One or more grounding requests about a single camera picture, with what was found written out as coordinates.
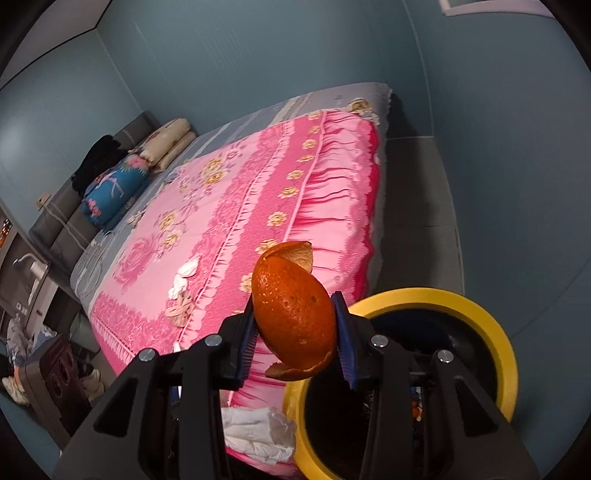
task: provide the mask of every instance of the shoe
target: shoe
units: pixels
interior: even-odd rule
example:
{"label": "shoe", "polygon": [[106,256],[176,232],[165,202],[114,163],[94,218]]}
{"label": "shoe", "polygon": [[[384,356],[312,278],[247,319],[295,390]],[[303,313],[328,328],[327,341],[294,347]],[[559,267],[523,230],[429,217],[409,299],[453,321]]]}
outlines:
{"label": "shoe", "polygon": [[22,388],[17,385],[17,382],[14,380],[14,377],[5,377],[2,379],[2,385],[6,388],[8,395],[10,398],[14,400],[14,402],[18,405],[30,405],[29,399],[27,398],[27,394],[24,392]]}
{"label": "shoe", "polygon": [[98,382],[92,390],[85,388],[84,393],[86,394],[88,401],[93,401],[95,398],[100,397],[105,393],[105,386],[101,382]]}
{"label": "shoe", "polygon": [[90,375],[82,377],[82,387],[86,390],[94,390],[96,385],[100,383],[100,371],[95,368]]}
{"label": "shoe", "polygon": [[100,372],[97,369],[94,369],[90,375],[82,377],[80,380],[89,401],[93,401],[96,397],[100,397],[105,393],[105,386],[100,381]]}

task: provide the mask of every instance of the mattress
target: mattress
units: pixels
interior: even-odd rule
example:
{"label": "mattress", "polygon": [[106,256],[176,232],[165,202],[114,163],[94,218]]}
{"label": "mattress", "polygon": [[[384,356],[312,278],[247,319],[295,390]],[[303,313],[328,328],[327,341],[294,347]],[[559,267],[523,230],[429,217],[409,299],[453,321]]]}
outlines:
{"label": "mattress", "polygon": [[204,135],[197,137],[168,167],[167,171],[160,174],[145,190],[134,206],[126,214],[123,220],[112,232],[99,232],[80,260],[76,264],[70,284],[72,290],[80,300],[82,307],[88,314],[92,302],[106,272],[119,254],[124,243],[132,232],[132,225],[128,223],[129,218],[145,209],[148,202],[157,194],[162,187],[167,172],[173,171],[176,167],[185,162],[203,155],[207,155],[224,145],[241,140],[248,135],[254,134],[270,125],[282,121],[294,119],[305,113],[314,112],[319,109],[345,108],[351,101],[363,98],[372,107],[373,112],[379,118],[377,127],[379,145],[376,157],[381,169],[381,184],[377,192],[374,224],[372,226],[372,243],[374,255],[370,260],[367,270],[368,291],[373,290],[377,282],[379,269],[381,267],[381,255],[379,246],[382,238],[382,221],[385,198],[386,179],[386,132],[388,130],[388,108],[391,91],[383,83],[355,83],[340,87],[319,90],[291,98],[284,102],[272,105],[257,112],[246,115],[238,120],[223,125]]}

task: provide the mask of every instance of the pink bedspread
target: pink bedspread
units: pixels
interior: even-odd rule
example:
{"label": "pink bedspread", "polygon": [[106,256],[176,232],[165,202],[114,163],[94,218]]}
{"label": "pink bedspread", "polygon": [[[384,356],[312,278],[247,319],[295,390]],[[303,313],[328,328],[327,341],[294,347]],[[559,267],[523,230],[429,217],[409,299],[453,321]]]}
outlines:
{"label": "pink bedspread", "polygon": [[[242,310],[259,255],[287,240],[308,240],[313,274],[349,304],[366,288],[379,170],[374,125],[342,111],[311,113],[269,127],[179,167],[149,205],[100,286],[91,321],[117,373],[143,348],[183,349],[217,332]],[[186,327],[165,317],[179,267],[195,309]],[[259,341],[251,374],[231,405],[281,409],[283,383],[264,376],[277,361]],[[262,464],[250,460],[257,467]],[[291,475],[292,464],[265,466]]]}

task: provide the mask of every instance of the metal screw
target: metal screw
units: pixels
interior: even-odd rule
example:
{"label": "metal screw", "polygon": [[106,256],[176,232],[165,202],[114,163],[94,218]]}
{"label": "metal screw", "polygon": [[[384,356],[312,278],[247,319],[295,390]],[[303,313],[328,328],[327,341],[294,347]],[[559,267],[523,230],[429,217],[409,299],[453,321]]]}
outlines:
{"label": "metal screw", "polygon": [[207,346],[219,346],[223,342],[223,338],[221,335],[214,333],[213,335],[208,335],[205,337],[205,345]]}
{"label": "metal screw", "polygon": [[374,335],[371,337],[371,343],[378,348],[384,348],[388,344],[388,338],[384,335]]}
{"label": "metal screw", "polygon": [[453,360],[453,353],[451,353],[449,350],[439,350],[437,352],[437,358],[440,362],[448,364]]}
{"label": "metal screw", "polygon": [[144,348],[138,354],[138,356],[142,362],[149,362],[149,361],[152,361],[154,359],[154,357],[156,356],[156,350],[154,350],[153,348]]}

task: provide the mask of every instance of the headboard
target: headboard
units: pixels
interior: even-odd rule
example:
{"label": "headboard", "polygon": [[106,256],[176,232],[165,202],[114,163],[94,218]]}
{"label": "headboard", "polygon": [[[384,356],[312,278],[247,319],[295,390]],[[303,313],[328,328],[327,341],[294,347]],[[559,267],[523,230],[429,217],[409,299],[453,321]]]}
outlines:
{"label": "headboard", "polygon": [[[121,144],[121,148],[131,150],[159,127],[149,112],[143,112],[113,138]],[[99,231],[82,213],[81,203],[82,198],[72,187],[72,180],[68,179],[29,230],[31,243],[50,264],[48,276],[76,300],[70,288],[70,276],[83,254],[80,245],[86,248]],[[55,217],[61,219],[68,228],[64,228]]]}

